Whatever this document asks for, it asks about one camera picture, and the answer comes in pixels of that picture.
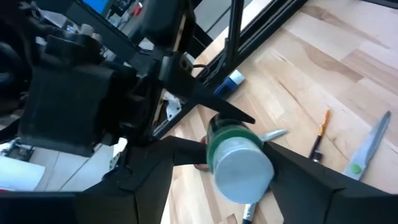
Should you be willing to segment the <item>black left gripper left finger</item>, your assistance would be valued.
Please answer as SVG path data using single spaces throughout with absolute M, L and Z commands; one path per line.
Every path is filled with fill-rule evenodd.
M 78 194 L 76 224 L 160 224 L 173 168 L 173 137 L 126 144 L 116 167 Z

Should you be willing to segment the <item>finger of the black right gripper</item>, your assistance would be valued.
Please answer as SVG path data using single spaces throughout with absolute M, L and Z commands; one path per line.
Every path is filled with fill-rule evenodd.
M 224 116 L 247 123 L 255 123 L 255 119 L 239 108 L 215 95 L 191 75 L 193 65 L 180 53 L 164 56 L 161 62 L 159 80 L 171 94 L 197 105 L 203 105 Z
M 201 142 L 172 137 L 174 165 L 206 164 L 206 148 Z

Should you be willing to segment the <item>green paint bottle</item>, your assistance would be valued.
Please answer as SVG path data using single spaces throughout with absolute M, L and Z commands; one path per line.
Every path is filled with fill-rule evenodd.
M 216 114 L 206 142 L 206 162 L 221 194 L 241 204 L 260 201 L 274 177 L 273 165 L 262 151 L 264 141 L 243 122 Z

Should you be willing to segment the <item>blue paint bottle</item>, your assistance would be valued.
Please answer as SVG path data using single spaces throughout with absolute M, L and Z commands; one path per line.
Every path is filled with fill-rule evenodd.
M 217 86 L 214 94 L 226 100 L 228 99 L 245 80 L 244 75 L 238 70 L 234 70 L 223 82 Z

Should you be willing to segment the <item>black metal table frame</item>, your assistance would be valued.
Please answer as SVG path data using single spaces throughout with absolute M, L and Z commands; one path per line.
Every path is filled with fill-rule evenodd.
M 290 19 L 308 0 L 272 0 L 238 34 L 234 29 L 232 38 L 226 38 L 226 46 L 195 77 L 212 92 L 249 57 L 265 40 Z M 197 104 L 185 100 L 181 112 L 170 121 L 166 119 L 154 129 L 154 136 L 161 138 Z

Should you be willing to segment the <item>white paper sheet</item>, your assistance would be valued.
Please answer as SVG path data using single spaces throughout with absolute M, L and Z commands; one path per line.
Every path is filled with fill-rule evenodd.
M 43 166 L 0 156 L 0 189 L 33 191 L 44 172 Z

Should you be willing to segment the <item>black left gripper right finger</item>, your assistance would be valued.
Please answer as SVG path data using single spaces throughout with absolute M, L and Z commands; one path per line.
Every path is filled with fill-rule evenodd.
M 262 148 L 275 177 L 271 190 L 286 224 L 372 224 L 379 190 L 267 142 Z

